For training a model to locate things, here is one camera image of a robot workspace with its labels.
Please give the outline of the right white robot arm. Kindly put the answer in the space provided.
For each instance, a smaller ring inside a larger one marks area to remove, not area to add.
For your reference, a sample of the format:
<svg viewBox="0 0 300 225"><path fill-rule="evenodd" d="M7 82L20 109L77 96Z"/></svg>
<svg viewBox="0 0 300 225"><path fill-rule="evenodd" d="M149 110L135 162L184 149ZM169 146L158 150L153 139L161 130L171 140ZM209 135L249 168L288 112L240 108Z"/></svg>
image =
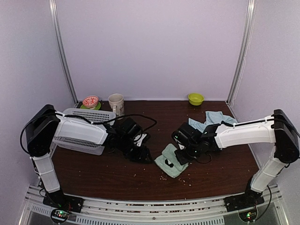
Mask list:
<svg viewBox="0 0 300 225"><path fill-rule="evenodd" d="M227 147L272 143L269 160L249 180L240 203L250 207L262 195L269 183L291 163L300 158L299 133L281 109L263 119L243 122L220 122L206 126L203 131L184 122L172 133L172 139L179 145L175 156L181 165L191 162L202 154L222 150Z"/></svg>

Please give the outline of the white plastic basket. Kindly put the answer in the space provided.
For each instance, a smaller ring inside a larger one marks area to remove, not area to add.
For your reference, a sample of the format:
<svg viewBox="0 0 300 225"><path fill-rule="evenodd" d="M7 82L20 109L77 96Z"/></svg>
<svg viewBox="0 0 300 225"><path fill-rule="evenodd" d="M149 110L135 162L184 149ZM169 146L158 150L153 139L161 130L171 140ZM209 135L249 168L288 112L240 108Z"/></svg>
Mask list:
<svg viewBox="0 0 300 225"><path fill-rule="evenodd" d="M108 134L105 126L97 123L109 121L106 125L112 126L115 113L68 108L58 114L60 123L52 139L57 146L98 156L103 153Z"/></svg>

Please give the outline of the light blue towel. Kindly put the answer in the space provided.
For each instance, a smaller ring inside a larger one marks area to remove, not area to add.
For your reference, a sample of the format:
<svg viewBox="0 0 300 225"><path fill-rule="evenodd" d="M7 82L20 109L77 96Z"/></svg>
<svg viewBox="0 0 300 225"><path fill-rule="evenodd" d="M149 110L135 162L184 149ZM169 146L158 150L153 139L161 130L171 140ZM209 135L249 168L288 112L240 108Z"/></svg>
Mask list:
<svg viewBox="0 0 300 225"><path fill-rule="evenodd" d="M195 128L195 129L199 130L200 132L203 132L208 125L218 124L218 123L221 123L222 121L229 123L229 124L237 123L237 120L235 118L233 118L229 115L224 115L221 111L217 111L217 112L206 111L205 115L206 115L206 120L204 123L201 123L196 120L193 120L192 118L189 118L188 124L192 128Z"/></svg>

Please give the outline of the green panda towel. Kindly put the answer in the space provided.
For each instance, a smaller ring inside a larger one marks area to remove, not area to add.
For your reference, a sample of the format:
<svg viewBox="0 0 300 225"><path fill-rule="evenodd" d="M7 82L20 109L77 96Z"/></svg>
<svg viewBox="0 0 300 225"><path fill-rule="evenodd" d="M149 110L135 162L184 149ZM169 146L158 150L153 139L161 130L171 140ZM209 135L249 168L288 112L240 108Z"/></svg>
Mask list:
<svg viewBox="0 0 300 225"><path fill-rule="evenodd" d="M181 165L175 155L177 148L173 144L168 144L161 155L154 162L169 177L176 178L188 167L188 163Z"/></svg>

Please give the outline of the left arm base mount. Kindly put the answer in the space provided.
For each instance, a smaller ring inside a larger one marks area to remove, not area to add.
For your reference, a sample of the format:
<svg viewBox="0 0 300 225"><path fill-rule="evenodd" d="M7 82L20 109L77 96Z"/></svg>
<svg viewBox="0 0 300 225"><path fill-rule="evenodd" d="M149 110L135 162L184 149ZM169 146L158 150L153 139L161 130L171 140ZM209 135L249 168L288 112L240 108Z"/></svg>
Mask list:
<svg viewBox="0 0 300 225"><path fill-rule="evenodd" d="M83 202L84 199L81 197L64 194L61 188L52 193L45 191L43 199L44 205L53 207L50 219L58 225L65 223L72 212L80 213Z"/></svg>

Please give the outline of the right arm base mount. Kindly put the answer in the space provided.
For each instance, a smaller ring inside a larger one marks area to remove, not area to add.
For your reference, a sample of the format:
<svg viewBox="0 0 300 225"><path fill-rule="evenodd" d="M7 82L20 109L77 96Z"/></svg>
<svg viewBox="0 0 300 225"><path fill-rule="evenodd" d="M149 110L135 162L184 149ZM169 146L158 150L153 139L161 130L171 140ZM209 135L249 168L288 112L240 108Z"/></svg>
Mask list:
<svg viewBox="0 0 300 225"><path fill-rule="evenodd" d="M243 194L224 198L224 203L227 212L238 211L243 222L251 223L258 217L257 206L264 203L264 198L262 193L247 189Z"/></svg>

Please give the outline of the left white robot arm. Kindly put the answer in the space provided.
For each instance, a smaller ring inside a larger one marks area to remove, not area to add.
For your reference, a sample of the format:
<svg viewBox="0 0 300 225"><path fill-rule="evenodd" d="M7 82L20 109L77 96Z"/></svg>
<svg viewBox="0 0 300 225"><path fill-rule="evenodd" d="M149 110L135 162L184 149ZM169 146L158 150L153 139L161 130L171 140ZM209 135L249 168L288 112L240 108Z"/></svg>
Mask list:
<svg viewBox="0 0 300 225"><path fill-rule="evenodd" d="M68 202L67 197L62 194L50 154L54 137L71 138L117 149L131 162L153 162L150 150L145 145L150 135L147 129L133 120L136 116L157 124L155 119L136 113L107 121L92 121L81 115L58 112L53 105L45 105L24 125L19 138L20 146L36 166L51 203L57 208L63 208Z"/></svg>

